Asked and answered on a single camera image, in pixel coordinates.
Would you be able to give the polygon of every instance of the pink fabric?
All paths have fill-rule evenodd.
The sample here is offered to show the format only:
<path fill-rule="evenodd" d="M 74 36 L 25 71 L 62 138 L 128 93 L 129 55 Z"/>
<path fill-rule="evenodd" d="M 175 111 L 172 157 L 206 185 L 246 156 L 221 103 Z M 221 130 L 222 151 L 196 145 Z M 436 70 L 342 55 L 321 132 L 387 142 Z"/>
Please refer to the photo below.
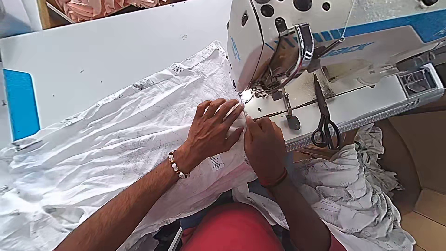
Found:
<path fill-rule="evenodd" d="M 160 0 L 56 0 L 56 3 L 65 15 L 79 23 L 106 17 L 131 4 L 140 8 L 155 7 L 160 5 Z"/>
<path fill-rule="evenodd" d="M 229 203 L 215 207 L 198 227 L 184 229 L 181 251 L 283 251 L 268 221 L 252 206 Z M 346 251 L 331 234 L 328 251 Z"/>

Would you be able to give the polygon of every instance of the brand logo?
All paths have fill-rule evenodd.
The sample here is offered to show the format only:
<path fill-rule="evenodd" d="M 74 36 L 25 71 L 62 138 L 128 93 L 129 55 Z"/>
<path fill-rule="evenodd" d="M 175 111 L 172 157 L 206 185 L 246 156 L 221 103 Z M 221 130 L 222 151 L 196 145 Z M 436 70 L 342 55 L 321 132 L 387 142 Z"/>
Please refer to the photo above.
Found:
<path fill-rule="evenodd" d="M 331 57 L 331 56 L 336 56 L 339 54 L 345 54 L 345 53 L 349 53 L 349 52 L 363 50 L 366 46 L 369 46 L 371 44 L 373 44 L 373 42 L 361 44 L 361 45 L 355 45 L 352 47 L 345 47 L 345 48 L 341 48 L 341 49 L 334 49 L 334 50 L 331 50 L 330 52 L 328 52 L 327 54 L 325 54 L 324 56 L 322 56 L 321 58 Z"/>
<path fill-rule="evenodd" d="M 234 58 L 240 62 L 239 51 L 237 50 L 237 46 L 235 45 L 235 41 L 234 41 L 233 37 L 231 37 L 231 41 L 232 41 L 232 53 L 234 54 Z"/>

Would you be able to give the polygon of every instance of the hand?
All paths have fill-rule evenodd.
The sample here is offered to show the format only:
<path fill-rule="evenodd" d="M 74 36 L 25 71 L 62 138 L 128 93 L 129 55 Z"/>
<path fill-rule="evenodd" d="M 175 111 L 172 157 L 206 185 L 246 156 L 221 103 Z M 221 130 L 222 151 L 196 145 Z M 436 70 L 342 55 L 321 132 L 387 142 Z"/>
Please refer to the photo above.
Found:
<path fill-rule="evenodd" d="M 274 183 L 285 167 L 285 140 L 282 130 L 263 117 L 254 122 L 246 118 L 245 153 L 252 169 L 263 184 Z"/>
<path fill-rule="evenodd" d="M 243 127 L 236 129 L 226 138 L 229 128 L 244 108 L 243 104 L 238 105 L 225 118 L 229 110 L 237 103 L 237 99 L 226 101 L 223 98 L 218 98 L 212 102 L 207 100 L 198 105 L 189 135 L 180 147 L 182 151 L 188 152 L 186 155 L 190 161 L 188 164 L 190 170 L 185 170 L 185 172 L 191 171 L 207 157 L 228 151 L 239 140 Z"/>

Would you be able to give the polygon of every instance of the white table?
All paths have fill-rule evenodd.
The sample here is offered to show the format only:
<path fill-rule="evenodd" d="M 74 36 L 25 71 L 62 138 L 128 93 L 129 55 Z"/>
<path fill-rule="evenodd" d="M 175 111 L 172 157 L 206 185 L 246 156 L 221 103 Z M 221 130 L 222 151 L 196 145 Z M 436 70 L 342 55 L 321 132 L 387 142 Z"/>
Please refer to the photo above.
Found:
<path fill-rule="evenodd" d="M 3 67 L 31 74 L 44 128 L 214 40 L 226 47 L 230 8 L 231 0 L 188 0 L 4 38 Z"/>

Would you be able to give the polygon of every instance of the blue stripe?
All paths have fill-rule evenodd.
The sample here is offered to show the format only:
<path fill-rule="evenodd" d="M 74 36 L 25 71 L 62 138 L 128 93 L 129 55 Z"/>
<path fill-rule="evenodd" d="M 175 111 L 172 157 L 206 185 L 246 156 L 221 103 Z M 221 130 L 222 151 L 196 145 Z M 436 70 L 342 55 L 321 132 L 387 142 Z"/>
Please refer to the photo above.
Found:
<path fill-rule="evenodd" d="M 285 42 L 288 43 L 289 46 L 291 46 L 291 48 L 294 48 L 294 44 L 292 42 L 290 42 L 290 40 L 288 40 L 288 38 L 285 38 Z"/>
<path fill-rule="evenodd" d="M 331 35 L 333 36 L 334 39 L 340 39 L 341 38 L 341 34 L 339 33 L 339 31 L 337 29 L 332 29 L 330 31 Z"/>
<path fill-rule="evenodd" d="M 271 48 L 272 50 L 274 50 L 274 48 L 271 47 L 271 45 L 269 45 L 268 43 L 265 43 L 269 48 Z"/>
<path fill-rule="evenodd" d="M 324 37 L 325 41 L 333 40 L 330 36 L 330 33 L 328 33 L 328 31 L 322 31 L 321 34 Z"/>
<path fill-rule="evenodd" d="M 446 36 L 446 9 L 347 27 L 345 37 L 410 25 L 425 43 Z"/>
<path fill-rule="evenodd" d="M 313 37 L 314 39 L 316 39 L 317 42 L 322 43 L 323 40 L 321 38 L 321 36 L 319 35 L 319 33 L 313 33 Z"/>
<path fill-rule="evenodd" d="M 3 70 L 14 140 L 40 130 L 33 81 L 29 73 Z"/>

